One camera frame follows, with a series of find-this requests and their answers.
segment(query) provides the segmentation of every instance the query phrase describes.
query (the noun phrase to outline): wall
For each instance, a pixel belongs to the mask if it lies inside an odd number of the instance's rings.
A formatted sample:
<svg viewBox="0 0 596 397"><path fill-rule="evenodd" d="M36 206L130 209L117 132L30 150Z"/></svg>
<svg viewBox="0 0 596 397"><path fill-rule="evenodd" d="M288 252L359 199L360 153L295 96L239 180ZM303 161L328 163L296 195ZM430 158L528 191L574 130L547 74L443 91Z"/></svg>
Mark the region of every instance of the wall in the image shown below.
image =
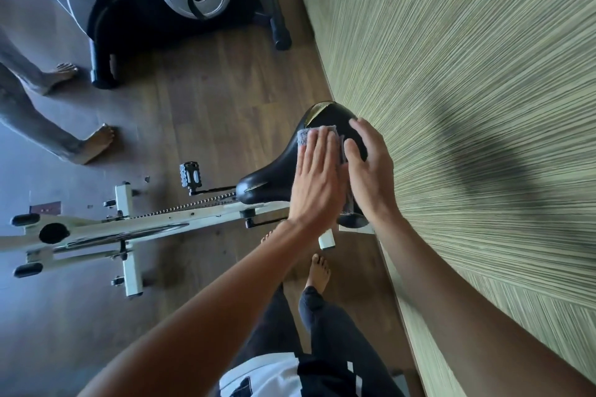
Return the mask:
<svg viewBox="0 0 596 397"><path fill-rule="evenodd" d="M596 0L305 4L335 99L387 140L406 217L596 381ZM401 308L428 396L462 395Z"/></svg>

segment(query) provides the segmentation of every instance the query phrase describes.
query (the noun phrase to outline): bike seat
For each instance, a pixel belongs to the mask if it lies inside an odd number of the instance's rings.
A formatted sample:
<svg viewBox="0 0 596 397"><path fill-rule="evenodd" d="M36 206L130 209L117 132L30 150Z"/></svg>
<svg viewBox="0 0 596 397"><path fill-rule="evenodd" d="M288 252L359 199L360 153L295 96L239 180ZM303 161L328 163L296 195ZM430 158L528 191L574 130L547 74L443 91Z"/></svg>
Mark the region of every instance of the bike seat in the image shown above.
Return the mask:
<svg viewBox="0 0 596 397"><path fill-rule="evenodd" d="M296 161L298 155L297 133L304 128L320 126L336 126L337 133L343 139L352 138L358 145L362 160L367 158L367 150L360 135L349 124L350 118L356 116L346 107L333 101L319 102L309 108L294 131L289 144L279 157L245 177L236 186L236 197L244 204L268 203L272 201L289 201ZM368 224L362 210L354 201L354 212L342 213L338 224L346 228L360 228Z"/></svg>

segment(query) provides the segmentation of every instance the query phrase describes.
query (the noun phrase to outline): white bike frame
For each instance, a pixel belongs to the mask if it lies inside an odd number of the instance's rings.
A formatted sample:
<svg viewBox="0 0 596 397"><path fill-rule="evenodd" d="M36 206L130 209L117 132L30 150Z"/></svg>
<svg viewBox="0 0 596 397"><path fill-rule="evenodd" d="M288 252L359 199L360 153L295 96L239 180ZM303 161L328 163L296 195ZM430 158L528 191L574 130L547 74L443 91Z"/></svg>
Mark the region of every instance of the white bike frame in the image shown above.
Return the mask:
<svg viewBox="0 0 596 397"><path fill-rule="evenodd" d="M75 262L99 258L122 258L123 284L126 296L141 295L143 283L141 270L135 258L138 244L146 240L158 239L167 235L184 233L205 226L212 226L227 221L243 218L241 211L254 209L255 214L277 211L290 204L284 201L246 205L233 202L211 207L198 207L184 211L147 215L130 218L132 212L132 190L130 184L115 187L116 208L119 211L117 220L88 220L62 215L40 215L39 220L24 226L25 235L0 237L0 252L8 250L25 250L26 264L40 264L41 271L67 266ZM41 239L41 231L48 225L59 225L67 230L63 240L48 243ZM76 255L60 257L64 253L84 251L99 245L118 244L119 249L83 252ZM333 234L328 230L319 238L321 249L335 245Z"/></svg>

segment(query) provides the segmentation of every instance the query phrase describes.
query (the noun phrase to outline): dark gray pants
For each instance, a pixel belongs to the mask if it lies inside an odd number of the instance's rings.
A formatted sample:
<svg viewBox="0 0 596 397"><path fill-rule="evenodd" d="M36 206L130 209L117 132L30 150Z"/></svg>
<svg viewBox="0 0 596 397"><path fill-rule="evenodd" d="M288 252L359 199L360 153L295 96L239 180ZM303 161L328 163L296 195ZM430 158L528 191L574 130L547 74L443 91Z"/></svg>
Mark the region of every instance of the dark gray pants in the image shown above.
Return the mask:
<svg viewBox="0 0 596 397"><path fill-rule="evenodd" d="M299 310L302 323L310 333L313 356L342 370L352 363L353 372L362 378L365 395L402 396L383 361L345 310L326 302L312 286L302 292ZM283 352L304 354L280 285L232 367L255 356Z"/></svg>
<svg viewBox="0 0 596 397"><path fill-rule="evenodd" d="M45 75L26 59L0 28L0 122L60 158L71 159L83 141L40 114L25 92L24 81L44 86Z"/></svg>

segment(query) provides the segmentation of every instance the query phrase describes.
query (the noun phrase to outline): bare foot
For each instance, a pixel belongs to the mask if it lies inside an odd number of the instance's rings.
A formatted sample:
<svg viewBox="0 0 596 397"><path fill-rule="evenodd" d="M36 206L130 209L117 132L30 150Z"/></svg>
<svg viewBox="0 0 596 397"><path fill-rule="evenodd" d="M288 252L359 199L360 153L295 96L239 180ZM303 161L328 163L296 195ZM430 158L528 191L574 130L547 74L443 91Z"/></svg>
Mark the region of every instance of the bare foot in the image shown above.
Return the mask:
<svg viewBox="0 0 596 397"><path fill-rule="evenodd" d="M105 151L113 140L114 130L108 124L102 124L84 141L81 151L69 160L77 165L85 165Z"/></svg>
<svg viewBox="0 0 596 397"><path fill-rule="evenodd" d="M323 256L315 254L310 263L310 271L305 288L312 286L317 289L318 293L323 293L331 275L332 271L329 269L327 260Z"/></svg>
<svg viewBox="0 0 596 397"><path fill-rule="evenodd" d="M34 92L45 96L48 94L57 84L71 80L74 76L79 73L77 66L72 63L60 63L56 68L50 72L44 72L44 85L33 85L27 83L27 86Z"/></svg>

